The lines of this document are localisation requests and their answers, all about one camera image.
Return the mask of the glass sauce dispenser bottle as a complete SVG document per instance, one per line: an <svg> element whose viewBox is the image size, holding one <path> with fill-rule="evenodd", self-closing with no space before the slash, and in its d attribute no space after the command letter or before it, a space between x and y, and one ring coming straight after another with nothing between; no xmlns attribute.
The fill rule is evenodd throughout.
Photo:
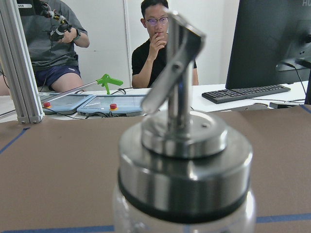
<svg viewBox="0 0 311 233"><path fill-rule="evenodd" d="M117 233L252 233L252 146L214 114L190 108L191 69L205 35L169 12L167 65L143 120L119 142Z"/></svg>

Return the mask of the right teach pendant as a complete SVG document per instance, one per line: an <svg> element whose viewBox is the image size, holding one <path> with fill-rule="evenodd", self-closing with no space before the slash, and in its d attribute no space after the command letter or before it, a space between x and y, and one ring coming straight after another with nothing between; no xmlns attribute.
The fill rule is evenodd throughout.
<svg viewBox="0 0 311 233"><path fill-rule="evenodd" d="M95 95L77 108L77 113L89 117L93 114L113 116L140 116L143 114L141 102L146 94Z"/></svg>

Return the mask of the teach pendant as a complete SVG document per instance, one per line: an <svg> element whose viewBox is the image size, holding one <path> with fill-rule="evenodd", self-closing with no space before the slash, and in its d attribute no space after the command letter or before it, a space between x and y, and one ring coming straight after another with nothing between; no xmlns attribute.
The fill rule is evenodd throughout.
<svg viewBox="0 0 311 233"><path fill-rule="evenodd" d="M77 113L89 117L93 114L113 116L140 116L143 114L141 102L146 94L95 95L77 108Z"/></svg>
<svg viewBox="0 0 311 233"><path fill-rule="evenodd" d="M70 94L50 101L51 106L49 108L43 108L43 112L46 115L71 115L76 113L77 108L93 96L92 94Z"/></svg>

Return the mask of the man in black shirt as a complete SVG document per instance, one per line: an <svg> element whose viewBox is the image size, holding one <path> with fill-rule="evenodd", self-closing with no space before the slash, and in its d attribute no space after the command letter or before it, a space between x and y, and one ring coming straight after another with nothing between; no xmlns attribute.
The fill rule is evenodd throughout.
<svg viewBox="0 0 311 233"><path fill-rule="evenodd" d="M168 2L144 0L140 8L149 39L132 53L132 86L150 88L167 64Z"/></svg>

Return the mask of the black keyboard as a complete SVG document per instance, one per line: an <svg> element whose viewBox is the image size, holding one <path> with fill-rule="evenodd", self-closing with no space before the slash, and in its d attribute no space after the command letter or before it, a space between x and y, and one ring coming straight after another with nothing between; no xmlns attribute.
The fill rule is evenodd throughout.
<svg viewBox="0 0 311 233"><path fill-rule="evenodd" d="M202 93L202 97L215 104L251 99L266 95L288 92L291 89L283 85L269 85L262 87L223 89Z"/></svg>

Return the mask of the left teach pendant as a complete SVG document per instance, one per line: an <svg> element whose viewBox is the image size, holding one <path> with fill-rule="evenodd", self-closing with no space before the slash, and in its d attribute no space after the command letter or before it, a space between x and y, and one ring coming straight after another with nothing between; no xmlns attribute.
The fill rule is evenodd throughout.
<svg viewBox="0 0 311 233"><path fill-rule="evenodd" d="M46 115L71 115L76 113L77 108L93 96L92 94L70 94L50 101L51 106L49 108L43 108L43 112Z"/></svg>

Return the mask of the person in grey shirt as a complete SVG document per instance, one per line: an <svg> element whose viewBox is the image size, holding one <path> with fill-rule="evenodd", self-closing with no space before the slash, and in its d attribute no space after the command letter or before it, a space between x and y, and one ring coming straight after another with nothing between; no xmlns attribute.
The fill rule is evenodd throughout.
<svg viewBox="0 0 311 233"><path fill-rule="evenodd" d="M51 41L50 32L60 24L43 16L21 17L36 85L55 92L65 92L83 85L75 46L87 48L90 44L71 8L61 0L46 2L52 10L64 16L72 28L58 41Z"/></svg>

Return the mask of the handheld teleoperation controller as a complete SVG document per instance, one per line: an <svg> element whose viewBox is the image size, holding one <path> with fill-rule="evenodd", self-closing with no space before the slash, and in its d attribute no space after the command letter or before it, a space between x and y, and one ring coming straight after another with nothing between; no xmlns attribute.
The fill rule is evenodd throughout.
<svg viewBox="0 0 311 233"><path fill-rule="evenodd" d="M51 41L59 41L64 37L65 32L71 32L72 25L63 15L60 15L56 10L52 10L47 2L40 1L39 3L41 4L40 15L56 22L56 26L52 26L51 31L48 33Z"/></svg>

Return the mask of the black computer monitor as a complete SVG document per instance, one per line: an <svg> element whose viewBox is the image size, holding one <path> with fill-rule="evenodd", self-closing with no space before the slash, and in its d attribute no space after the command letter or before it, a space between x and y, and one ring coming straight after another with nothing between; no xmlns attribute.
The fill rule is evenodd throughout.
<svg viewBox="0 0 311 233"><path fill-rule="evenodd" d="M309 79L309 0L241 0L226 88L291 84Z"/></svg>

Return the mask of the aluminium frame post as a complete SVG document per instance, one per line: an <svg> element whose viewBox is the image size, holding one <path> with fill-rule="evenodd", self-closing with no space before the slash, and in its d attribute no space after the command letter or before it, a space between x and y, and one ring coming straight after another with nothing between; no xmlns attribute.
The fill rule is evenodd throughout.
<svg viewBox="0 0 311 233"><path fill-rule="evenodd" d="M0 2L0 63L19 123L40 123L44 113L15 0Z"/></svg>

